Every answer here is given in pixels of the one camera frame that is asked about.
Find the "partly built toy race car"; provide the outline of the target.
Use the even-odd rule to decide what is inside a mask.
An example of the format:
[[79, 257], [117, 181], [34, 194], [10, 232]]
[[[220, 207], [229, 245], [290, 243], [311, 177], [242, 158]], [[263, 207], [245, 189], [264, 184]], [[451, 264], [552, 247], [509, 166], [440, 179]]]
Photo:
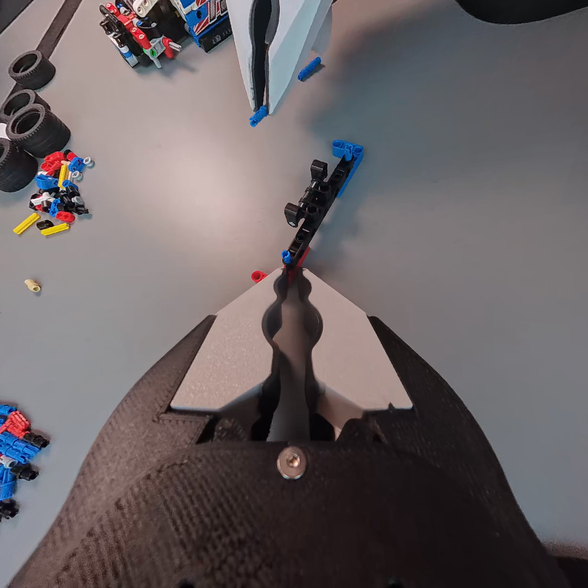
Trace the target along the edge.
[[208, 53], [232, 34], [226, 1], [112, 1], [99, 10], [99, 25], [132, 68], [161, 68], [188, 38]]

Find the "pile of mixed small pieces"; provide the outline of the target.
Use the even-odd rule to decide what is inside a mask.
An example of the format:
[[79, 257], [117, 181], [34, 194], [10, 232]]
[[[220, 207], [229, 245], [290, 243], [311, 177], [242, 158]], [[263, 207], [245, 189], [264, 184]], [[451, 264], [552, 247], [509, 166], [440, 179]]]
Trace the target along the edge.
[[69, 231], [78, 219], [90, 215], [79, 189], [84, 172], [95, 162], [90, 157], [79, 157], [73, 151], [57, 151], [44, 158], [40, 172], [34, 177], [37, 187], [28, 202], [32, 213], [14, 229], [21, 235], [37, 228], [44, 237]]

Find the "black desk strip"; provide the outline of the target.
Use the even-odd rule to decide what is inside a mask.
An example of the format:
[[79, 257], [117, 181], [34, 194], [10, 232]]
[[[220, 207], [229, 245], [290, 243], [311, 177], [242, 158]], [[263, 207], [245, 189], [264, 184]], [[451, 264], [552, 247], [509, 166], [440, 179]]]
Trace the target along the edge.
[[80, 0], [64, 1], [44, 33], [36, 49], [47, 59], [51, 57], [81, 2]]

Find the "black toy tyre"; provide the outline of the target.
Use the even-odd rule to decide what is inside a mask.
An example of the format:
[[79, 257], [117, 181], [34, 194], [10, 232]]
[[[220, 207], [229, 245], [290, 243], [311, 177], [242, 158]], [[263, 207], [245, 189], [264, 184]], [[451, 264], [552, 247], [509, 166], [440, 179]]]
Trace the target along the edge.
[[55, 66], [38, 50], [24, 52], [8, 67], [8, 74], [16, 84], [36, 91], [55, 76]]
[[22, 89], [13, 92], [1, 104], [1, 122], [8, 124], [9, 121], [24, 108], [30, 105], [41, 105], [51, 110], [49, 104], [43, 100], [37, 92], [31, 89]]
[[37, 160], [25, 149], [7, 138], [1, 138], [1, 191], [6, 193], [23, 189], [35, 177]]
[[70, 129], [40, 104], [21, 109], [7, 123], [6, 135], [35, 158], [62, 151], [70, 139]]

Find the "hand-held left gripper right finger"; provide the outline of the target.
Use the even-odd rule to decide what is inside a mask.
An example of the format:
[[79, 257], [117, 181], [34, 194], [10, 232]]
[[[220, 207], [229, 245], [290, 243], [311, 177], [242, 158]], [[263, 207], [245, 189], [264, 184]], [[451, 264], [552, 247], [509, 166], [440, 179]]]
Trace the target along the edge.
[[350, 419], [413, 402], [368, 315], [307, 269], [296, 275], [311, 440], [334, 440]]

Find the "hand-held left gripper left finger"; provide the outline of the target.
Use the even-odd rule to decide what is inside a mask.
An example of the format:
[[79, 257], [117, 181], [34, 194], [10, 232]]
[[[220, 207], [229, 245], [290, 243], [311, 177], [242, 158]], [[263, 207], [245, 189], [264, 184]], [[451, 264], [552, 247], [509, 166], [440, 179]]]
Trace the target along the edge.
[[267, 439], [281, 395], [283, 269], [221, 309], [171, 401], [173, 410], [234, 418]]

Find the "black red blue beam assembly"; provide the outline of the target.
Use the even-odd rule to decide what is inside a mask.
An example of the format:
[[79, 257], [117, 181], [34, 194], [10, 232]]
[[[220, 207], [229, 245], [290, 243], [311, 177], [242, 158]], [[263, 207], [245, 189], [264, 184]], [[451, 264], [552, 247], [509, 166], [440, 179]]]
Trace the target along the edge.
[[310, 243], [338, 196], [341, 196], [364, 157], [364, 147], [337, 139], [332, 153], [340, 158], [333, 173], [327, 176], [327, 163], [315, 159], [311, 164], [311, 182], [297, 204], [284, 208], [287, 223], [297, 228], [290, 246], [281, 253], [286, 268], [300, 267]]

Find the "grey desk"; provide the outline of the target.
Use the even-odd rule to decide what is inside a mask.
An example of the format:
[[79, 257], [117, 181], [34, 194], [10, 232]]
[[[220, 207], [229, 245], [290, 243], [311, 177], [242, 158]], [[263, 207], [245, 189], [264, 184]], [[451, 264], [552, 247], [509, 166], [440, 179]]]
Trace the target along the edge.
[[132, 70], [98, 4], [42, 91], [95, 161], [90, 216], [18, 236], [33, 190], [1, 196], [1, 402], [51, 438], [1, 524], [1, 587], [134, 383], [278, 267], [284, 205], [335, 139], [366, 154], [307, 267], [459, 394], [543, 540], [587, 546], [587, 11], [509, 27], [338, 1], [325, 67], [251, 128], [232, 40]]

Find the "black knit cloth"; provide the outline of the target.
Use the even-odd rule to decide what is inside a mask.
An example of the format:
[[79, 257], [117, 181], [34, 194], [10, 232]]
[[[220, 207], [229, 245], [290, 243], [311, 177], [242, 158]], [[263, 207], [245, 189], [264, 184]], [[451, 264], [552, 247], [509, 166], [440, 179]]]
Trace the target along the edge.
[[490, 24], [528, 24], [587, 7], [587, 1], [456, 1], [480, 21]]

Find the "pile of blue red pins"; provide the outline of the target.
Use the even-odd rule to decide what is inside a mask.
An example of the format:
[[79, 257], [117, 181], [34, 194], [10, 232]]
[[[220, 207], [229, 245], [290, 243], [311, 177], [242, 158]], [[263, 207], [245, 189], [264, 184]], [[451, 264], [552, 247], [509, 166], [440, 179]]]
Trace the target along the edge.
[[33, 481], [39, 475], [32, 460], [48, 444], [16, 406], [1, 405], [1, 521], [18, 514], [14, 500], [18, 482]]

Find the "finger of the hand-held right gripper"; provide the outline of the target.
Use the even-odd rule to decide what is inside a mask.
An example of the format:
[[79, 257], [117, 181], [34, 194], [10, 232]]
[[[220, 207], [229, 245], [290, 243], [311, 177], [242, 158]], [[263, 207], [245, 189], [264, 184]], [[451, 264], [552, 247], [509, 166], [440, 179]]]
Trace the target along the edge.
[[275, 114], [299, 71], [323, 54], [332, 30], [332, 1], [279, 1], [276, 31], [267, 54], [269, 114]]
[[266, 34], [272, 16], [271, 1], [227, 1], [240, 71], [253, 112], [266, 100]]

